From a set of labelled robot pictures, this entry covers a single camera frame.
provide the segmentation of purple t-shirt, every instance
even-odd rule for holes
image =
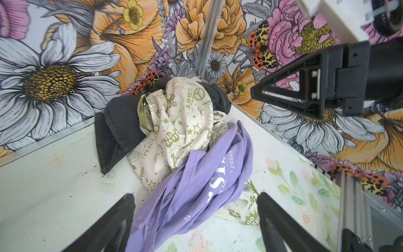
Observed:
[[[228,128],[208,153],[191,151],[186,165],[151,193],[133,218],[127,252],[154,251],[239,199],[252,173],[253,147],[241,121]]]

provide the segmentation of black garment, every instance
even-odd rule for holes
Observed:
[[[137,114],[140,97],[115,97],[103,114],[95,114],[96,146],[103,174],[108,173],[145,138]]]
[[[162,78],[157,80],[150,92],[152,93],[159,89],[165,90],[166,84],[170,79],[171,78]],[[210,96],[211,101],[213,102],[213,110],[219,110],[228,114],[231,109],[231,102],[225,94],[225,91],[219,88],[216,84],[209,84],[201,81],[198,81],[198,83],[204,87]]]

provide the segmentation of white robot part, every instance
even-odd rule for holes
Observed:
[[[381,8],[373,10],[371,0],[296,0],[306,18],[322,14],[336,33],[341,43],[356,43],[368,40],[361,28],[372,23],[374,16],[398,7],[398,0],[388,1]]]

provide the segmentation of pile of clothes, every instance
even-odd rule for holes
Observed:
[[[142,96],[113,98],[95,120],[101,172],[127,156],[151,193],[127,251],[154,251],[239,199],[252,173],[251,139],[216,85],[162,79]]]

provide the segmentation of floral wallpaper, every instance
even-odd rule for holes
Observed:
[[[362,28],[372,44],[402,34],[384,37],[371,24]],[[304,54],[338,43],[325,17],[304,18],[295,0],[226,0],[203,77],[325,172],[346,171],[402,212],[402,108],[366,103],[363,117],[342,117],[339,110],[328,109],[320,121],[251,99],[250,88],[263,77]],[[297,91],[299,75],[276,85]]]
[[[60,132],[120,95],[195,64],[211,0],[0,0],[0,157]],[[384,37],[363,29],[371,43]],[[250,88],[301,55],[339,43],[294,0],[225,0],[206,73],[245,112],[325,172],[340,170],[403,208],[403,108],[315,120],[251,99]],[[293,74],[277,86],[299,89]]]
[[[0,157],[94,116],[115,96],[189,74],[208,6],[0,0]]]

